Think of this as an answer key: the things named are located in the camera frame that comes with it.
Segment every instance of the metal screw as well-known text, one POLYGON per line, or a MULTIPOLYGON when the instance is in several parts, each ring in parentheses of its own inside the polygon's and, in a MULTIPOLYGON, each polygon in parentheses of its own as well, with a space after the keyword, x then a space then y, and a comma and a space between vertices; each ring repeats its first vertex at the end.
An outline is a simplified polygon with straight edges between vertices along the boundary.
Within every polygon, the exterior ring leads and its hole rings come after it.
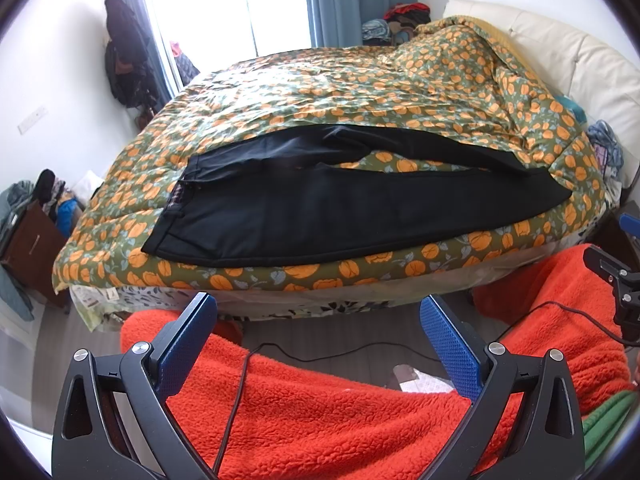
POLYGON ((564 355, 557 348, 553 348, 549 350, 549 357, 551 357, 554 361, 562 361, 564 359, 564 355))
POLYGON ((494 341, 493 343, 489 343, 489 352, 495 355, 502 355, 506 351, 506 348, 502 343, 498 343, 494 341))
POLYGON ((89 352, 84 348, 81 348, 74 354, 74 359, 76 361, 83 361, 84 359, 86 359, 88 355, 89 355, 89 352))
POLYGON ((135 345, 131 347, 131 350, 133 350, 134 354, 143 354, 147 350, 149 350, 149 343, 147 343, 146 341, 140 341, 138 343, 135 343, 135 345))

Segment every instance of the light switch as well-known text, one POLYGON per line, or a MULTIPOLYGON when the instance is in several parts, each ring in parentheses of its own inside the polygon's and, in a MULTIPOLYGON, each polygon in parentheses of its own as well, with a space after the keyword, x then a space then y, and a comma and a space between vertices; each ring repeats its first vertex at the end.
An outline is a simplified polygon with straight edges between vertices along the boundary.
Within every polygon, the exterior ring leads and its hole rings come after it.
POLYGON ((29 114, 24 120, 18 124, 18 130, 21 134, 25 134, 30 128, 33 127, 41 118, 47 115, 47 109, 44 106, 39 107, 36 111, 29 114))

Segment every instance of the green blanket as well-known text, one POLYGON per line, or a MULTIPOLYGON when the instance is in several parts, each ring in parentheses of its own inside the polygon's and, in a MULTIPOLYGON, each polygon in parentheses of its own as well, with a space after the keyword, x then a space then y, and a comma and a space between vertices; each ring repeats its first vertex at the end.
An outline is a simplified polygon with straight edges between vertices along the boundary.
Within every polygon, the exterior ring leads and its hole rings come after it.
POLYGON ((586 468, 596 461, 616 436, 637 396, 637 392, 615 394, 583 420, 586 468))

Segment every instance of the bed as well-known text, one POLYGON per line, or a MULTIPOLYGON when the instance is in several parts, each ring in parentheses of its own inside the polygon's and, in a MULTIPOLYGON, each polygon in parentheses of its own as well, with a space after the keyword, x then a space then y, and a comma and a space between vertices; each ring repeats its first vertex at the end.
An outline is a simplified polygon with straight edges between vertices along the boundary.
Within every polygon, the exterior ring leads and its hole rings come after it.
MULTIPOLYGON (((143 308, 182 308, 199 290, 239 319, 325 316, 487 283, 578 243, 608 205, 586 135, 552 94, 613 126, 628 187, 640 160, 640 73, 586 34, 518 9, 452 0, 446 15, 396 49, 274 54, 185 88, 114 161, 56 259, 56 290, 70 288, 91 330, 117 329, 143 308), (211 269, 142 252, 190 155, 326 122, 423 129, 512 151, 527 167, 548 168, 572 196, 492 231, 338 262, 211 269)), ((388 152, 344 167, 465 169, 388 152)))

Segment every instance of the black cable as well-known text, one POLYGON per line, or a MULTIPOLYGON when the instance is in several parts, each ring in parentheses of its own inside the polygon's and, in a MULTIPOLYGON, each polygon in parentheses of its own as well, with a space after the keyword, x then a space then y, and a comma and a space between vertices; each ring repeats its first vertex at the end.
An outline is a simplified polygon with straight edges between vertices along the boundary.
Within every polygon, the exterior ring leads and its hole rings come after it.
MULTIPOLYGON (((511 330, 513 327, 515 327, 518 323, 520 323, 522 320, 524 320, 530 314, 533 314, 539 308, 543 308, 544 306, 548 306, 548 305, 555 305, 555 306, 561 308, 562 310, 564 310, 566 312, 571 312, 572 314, 579 314, 580 316, 585 317, 587 320, 589 320, 591 323, 593 323, 597 328, 602 330, 607 336, 609 336, 614 341, 620 343, 623 346, 627 346, 629 348, 640 348, 640 342, 628 341, 626 339, 622 339, 620 336, 614 334, 611 330, 609 330, 607 327, 605 327, 597 319, 595 319, 593 316, 591 316, 591 314, 588 314, 587 312, 584 312, 583 310, 579 310, 577 308, 572 308, 570 306, 566 306, 565 304, 559 303, 558 301, 545 301, 544 303, 540 303, 538 306, 536 306, 536 307, 532 308, 531 310, 529 310, 526 314, 520 316, 520 318, 518 318, 518 320, 516 320, 514 323, 510 324, 495 340, 496 341, 501 340, 507 334, 507 332, 509 332, 509 330, 511 330)), ((334 357, 342 357, 342 356, 345 356, 345 355, 353 354, 354 352, 358 352, 358 351, 363 350, 363 349, 365 349, 365 348, 367 348, 369 346, 375 346, 375 345, 398 346, 400 348, 404 348, 404 349, 406 349, 406 350, 408 350, 410 352, 413 352, 414 354, 419 355, 420 357, 423 357, 423 358, 428 359, 430 361, 440 362, 439 359, 436 359, 436 358, 433 358, 433 357, 428 357, 427 355, 421 354, 420 352, 418 352, 418 351, 414 350, 413 348, 411 348, 411 347, 409 347, 407 345, 404 345, 402 343, 391 343, 391 342, 386 342, 386 341, 367 343, 365 345, 359 346, 358 348, 354 348, 353 350, 348 350, 346 352, 341 352, 339 354, 327 355, 327 356, 323 356, 323 357, 316 357, 316 358, 313 358, 313 359, 301 359, 299 357, 295 357, 295 356, 289 354, 288 352, 286 352, 285 350, 283 350, 282 347, 280 345, 278 345, 277 343, 261 343, 255 349, 251 350, 246 355, 246 357, 244 358, 244 363, 242 364, 242 373, 240 375, 240 383, 238 385, 238 393, 236 394, 236 400, 234 402, 233 407, 231 408, 231 413, 230 413, 229 418, 228 418, 228 420, 226 422, 225 433, 222 436, 222 442, 220 443, 220 448, 218 449, 218 455, 216 456, 216 461, 214 462, 213 467, 211 468, 213 473, 214 473, 214 475, 218 474, 218 472, 220 471, 220 466, 222 465, 222 459, 224 458, 224 455, 225 455, 226 446, 228 445, 229 437, 231 436, 231 428, 233 426, 234 419, 236 418, 236 413, 238 412, 238 408, 240 407, 240 401, 242 399, 242 391, 244 390, 244 381, 246 379, 247 370, 248 370, 248 367, 249 367, 249 359, 251 358, 252 355, 254 355, 256 352, 259 352, 265 346, 273 346, 273 347, 276 347, 278 350, 280 350, 280 352, 282 352, 284 355, 286 355, 290 359, 293 359, 293 360, 298 361, 300 363, 311 363, 311 362, 314 362, 314 361, 323 361, 325 359, 332 359, 334 357)))
POLYGON ((515 321, 512 324, 510 324, 504 330, 504 332, 502 332, 498 336, 498 338, 496 340, 502 339, 509 330, 511 330, 513 327, 515 327, 519 322, 521 322, 527 316, 529 316, 530 314, 533 314, 537 309, 542 308, 542 307, 547 306, 547 305, 550 305, 550 304, 558 306, 562 310, 565 310, 567 312, 571 312, 572 314, 580 314, 580 316, 583 316, 586 319, 588 319, 589 321, 591 321, 597 328, 599 328, 606 335, 608 335, 610 338, 612 338, 613 341, 616 341, 616 342, 620 343, 623 346, 629 346, 631 348, 640 348, 640 342, 628 341, 626 339, 622 339, 620 336, 614 334, 611 330, 609 330, 607 327, 605 327, 601 322, 599 322, 597 319, 595 319, 593 316, 591 316, 591 314, 588 314, 587 312, 585 312, 583 310, 579 310, 577 308, 572 308, 570 306, 566 306, 565 304, 559 303, 558 301, 551 301, 551 300, 545 301, 544 303, 540 303, 538 306, 536 306, 536 307, 532 308, 531 310, 529 310, 526 314, 521 316, 517 321, 515 321))
POLYGON ((373 342, 373 343, 367 343, 365 345, 362 345, 362 346, 359 346, 357 348, 354 348, 353 350, 347 350, 346 352, 340 352, 339 354, 325 355, 323 357, 315 357, 313 359, 301 359, 299 357, 295 357, 295 356, 291 355, 290 353, 288 353, 287 351, 285 351, 277 343, 260 343, 256 348, 251 350, 246 355, 246 357, 244 358, 244 362, 242 363, 242 373, 240 375, 240 383, 238 384, 238 392, 236 393, 236 400, 234 401, 234 405, 231 408, 231 413, 229 415, 229 418, 226 421, 225 433, 222 436, 222 442, 220 443, 220 448, 218 449, 218 454, 216 455, 216 460, 213 463, 213 467, 211 468, 211 470, 213 471, 213 474, 217 476, 218 472, 220 471, 220 466, 222 465, 222 459, 225 456, 226 446, 228 445, 229 437, 231 436, 231 427, 233 426, 234 419, 236 418, 236 413, 238 412, 238 408, 240 407, 240 400, 242 399, 242 391, 244 390, 244 380, 246 379, 246 374, 247 374, 247 370, 248 370, 248 367, 249 367, 249 359, 251 358, 252 355, 254 355, 256 352, 259 352, 265 346, 273 346, 273 347, 276 347, 278 350, 280 350, 280 352, 282 352, 284 355, 286 355, 289 359, 293 359, 294 361, 298 361, 300 363, 312 363, 314 361, 323 361, 325 359, 332 359, 334 357, 343 357, 345 355, 353 354, 355 352, 359 352, 360 350, 363 350, 365 348, 368 348, 370 346, 375 346, 375 345, 398 346, 400 348, 404 348, 405 350, 413 352, 414 354, 419 355, 420 357, 422 357, 424 359, 428 359, 429 361, 434 361, 434 362, 437 362, 437 363, 440 362, 439 359, 436 359, 435 357, 429 357, 429 356, 427 356, 425 354, 422 354, 422 353, 418 352, 417 350, 414 350, 410 346, 404 345, 402 343, 391 343, 391 342, 387 342, 387 341, 377 341, 377 342, 373 342))

